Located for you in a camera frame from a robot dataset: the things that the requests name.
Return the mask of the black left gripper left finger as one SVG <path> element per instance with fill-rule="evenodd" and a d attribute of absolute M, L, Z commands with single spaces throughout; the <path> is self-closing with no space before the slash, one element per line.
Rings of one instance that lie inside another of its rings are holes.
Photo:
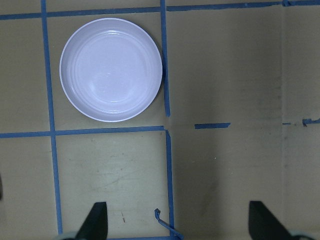
<path fill-rule="evenodd" d="M 108 212 L 106 202 L 96 202 L 75 235 L 76 240 L 106 240 Z"/>

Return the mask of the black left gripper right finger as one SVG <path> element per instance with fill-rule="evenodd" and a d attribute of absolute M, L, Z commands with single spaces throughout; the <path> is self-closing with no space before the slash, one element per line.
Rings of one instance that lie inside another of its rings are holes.
<path fill-rule="evenodd" d="M 249 202 L 248 232 L 252 240 L 292 240 L 293 236 L 263 204 Z"/>

